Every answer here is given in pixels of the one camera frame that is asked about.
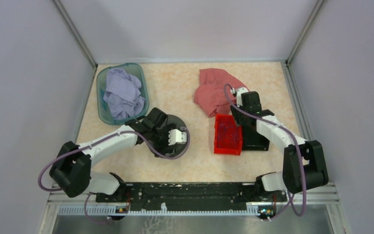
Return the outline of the black cable spool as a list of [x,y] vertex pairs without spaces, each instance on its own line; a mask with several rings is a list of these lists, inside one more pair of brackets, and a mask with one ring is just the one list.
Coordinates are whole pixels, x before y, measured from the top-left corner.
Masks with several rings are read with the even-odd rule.
[[154,126],[153,132],[155,132],[156,129],[160,129],[161,127],[167,124],[176,124],[176,129],[186,132],[187,142],[185,144],[175,144],[175,152],[173,155],[161,155],[153,147],[150,151],[153,153],[153,155],[156,158],[163,158],[163,159],[170,159],[170,160],[178,159],[181,156],[183,156],[188,150],[189,143],[190,143],[189,131],[187,129],[186,124],[179,117],[175,115],[167,115],[161,124],[156,124]]

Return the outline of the red plastic bin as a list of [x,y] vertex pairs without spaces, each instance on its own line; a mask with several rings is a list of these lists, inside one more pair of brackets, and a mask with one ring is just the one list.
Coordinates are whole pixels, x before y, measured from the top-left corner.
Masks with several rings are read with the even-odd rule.
[[239,156],[242,152],[242,128],[238,127],[232,115],[215,116],[214,153]]

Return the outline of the black plastic bin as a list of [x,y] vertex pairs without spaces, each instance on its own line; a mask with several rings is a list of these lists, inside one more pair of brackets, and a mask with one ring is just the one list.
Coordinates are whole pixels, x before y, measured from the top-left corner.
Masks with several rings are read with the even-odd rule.
[[243,151],[268,151],[270,141],[257,132],[256,126],[242,126]]

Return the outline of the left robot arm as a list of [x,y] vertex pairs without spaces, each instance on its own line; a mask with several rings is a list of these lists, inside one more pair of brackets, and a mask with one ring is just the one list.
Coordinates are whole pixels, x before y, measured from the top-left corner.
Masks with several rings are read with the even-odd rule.
[[65,143],[50,164],[49,175],[67,197],[91,193],[122,201],[127,194],[125,181],[116,173],[98,173],[93,168],[114,153],[143,143],[155,157],[175,160],[186,153],[190,134],[179,117],[153,108],[146,116],[132,118],[98,139]]

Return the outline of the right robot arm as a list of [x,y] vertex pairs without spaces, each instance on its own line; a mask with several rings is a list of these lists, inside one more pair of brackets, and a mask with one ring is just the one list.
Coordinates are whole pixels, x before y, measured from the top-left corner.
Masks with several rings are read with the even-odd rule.
[[284,127],[273,112],[262,109],[257,92],[245,87],[230,91],[236,99],[230,109],[242,128],[243,150],[267,151],[273,144],[283,154],[282,171],[256,178],[257,199],[267,201],[275,191],[296,194],[328,184],[323,147],[317,140],[304,139]]

